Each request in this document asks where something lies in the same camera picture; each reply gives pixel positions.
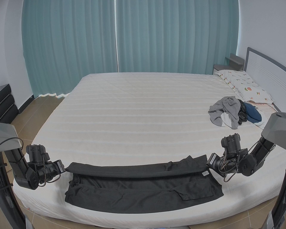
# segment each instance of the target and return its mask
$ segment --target curtain fold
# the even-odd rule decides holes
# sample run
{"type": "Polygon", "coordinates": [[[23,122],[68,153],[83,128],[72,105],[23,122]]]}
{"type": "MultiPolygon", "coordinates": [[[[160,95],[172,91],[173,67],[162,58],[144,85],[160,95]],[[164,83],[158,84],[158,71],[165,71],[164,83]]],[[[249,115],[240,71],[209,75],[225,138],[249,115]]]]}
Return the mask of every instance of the curtain fold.
{"type": "Polygon", "coordinates": [[[35,97],[67,94],[85,75],[118,71],[113,0],[24,0],[22,40],[35,97]]]}
{"type": "Polygon", "coordinates": [[[238,0],[116,0],[120,72],[212,74],[236,53],[238,0]]]}

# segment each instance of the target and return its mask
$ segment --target white pillow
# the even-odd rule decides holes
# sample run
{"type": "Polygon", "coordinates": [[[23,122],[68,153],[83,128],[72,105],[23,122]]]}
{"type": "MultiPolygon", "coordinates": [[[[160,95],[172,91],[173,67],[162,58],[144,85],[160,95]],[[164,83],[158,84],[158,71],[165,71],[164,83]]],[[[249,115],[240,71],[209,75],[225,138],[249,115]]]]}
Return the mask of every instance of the white pillow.
{"type": "Polygon", "coordinates": [[[219,75],[244,102],[273,103],[271,96],[245,72],[234,70],[220,70],[219,75]]]}

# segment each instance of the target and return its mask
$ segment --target tiled floor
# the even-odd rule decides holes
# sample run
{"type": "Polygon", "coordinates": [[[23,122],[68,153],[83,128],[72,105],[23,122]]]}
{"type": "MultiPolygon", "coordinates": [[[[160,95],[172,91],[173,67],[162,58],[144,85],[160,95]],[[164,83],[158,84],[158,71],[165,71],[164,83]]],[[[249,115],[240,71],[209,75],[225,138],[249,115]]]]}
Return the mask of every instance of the tiled floor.
{"type": "MultiPolygon", "coordinates": [[[[48,119],[53,110],[60,104],[63,98],[56,98],[55,96],[39,97],[35,99],[20,115],[18,115],[12,124],[15,126],[18,136],[23,139],[24,145],[32,143],[36,134],[48,119]]],[[[6,167],[10,182],[13,181],[13,171],[11,166],[6,167]]],[[[276,198],[266,201],[248,211],[239,213],[232,217],[221,219],[215,222],[198,224],[189,226],[191,229],[258,229],[262,226],[268,212],[274,206],[276,198]]],[[[28,216],[33,223],[35,229],[88,229],[96,228],[92,225],[79,224],[68,220],[59,220],[46,216],[41,216],[33,211],[27,210],[23,207],[22,202],[18,199],[22,211],[28,216]]],[[[3,212],[0,210],[0,228],[10,229],[11,226],[5,218],[3,212]]]]}

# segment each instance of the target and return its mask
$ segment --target white tag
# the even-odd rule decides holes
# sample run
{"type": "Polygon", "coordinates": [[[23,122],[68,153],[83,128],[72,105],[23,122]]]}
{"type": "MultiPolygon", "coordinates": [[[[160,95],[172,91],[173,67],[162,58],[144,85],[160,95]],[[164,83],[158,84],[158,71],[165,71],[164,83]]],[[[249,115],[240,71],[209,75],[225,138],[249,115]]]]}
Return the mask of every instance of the white tag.
{"type": "Polygon", "coordinates": [[[217,156],[216,154],[213,155],[213,157],[212,157],[212,159],[211,159],[211,161],[210,161],[210,164],[211,164],[211,165],[212,165],[212,163],[214,162],[216,156],[217,156]]]}
{"type": "Polygon", "coordinates": [[[204,176],[209,175],[210,173],[208,171],[205,171],[202,173],[204,176]]]}
{"type": "Polygon", "coordinates": [[[57,165],[59,166],[60,171],[63,173],[63,168],[61,167],[61,164],[59,161],[57,162],[57,165]]]}

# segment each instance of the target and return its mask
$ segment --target mattress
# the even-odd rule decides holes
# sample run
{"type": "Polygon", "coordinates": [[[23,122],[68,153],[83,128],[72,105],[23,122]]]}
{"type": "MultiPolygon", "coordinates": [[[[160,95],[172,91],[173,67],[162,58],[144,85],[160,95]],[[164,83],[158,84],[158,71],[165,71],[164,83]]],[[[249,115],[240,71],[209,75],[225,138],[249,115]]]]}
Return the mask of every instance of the mattress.
{"type": "MultiPolygon", "coordinates": [[[[53,111],[33,144],[44,145],[51,160],[61,159],[65,167],[71,162],[124,166],[222,155],[221,139],[234,133],[240,134],[242,148],[250,148],[261,136],[251,122],[237,130],[210,122],[209,106],[224,96],[235,93],[215,75],[90,74],[53,111]]],[[[109,228],[175,227],[225,218],[277,196],[285,159],[285,150],[277,146],[260,170],[250,177],[236,174],[228,183],[211,170],[223,197],[168,212],[115,214],[73,206],[64,201],[72,180],[68,172],[34,191],[15,182],[13,189],[25,207],[44,216],[109,228]]]]}

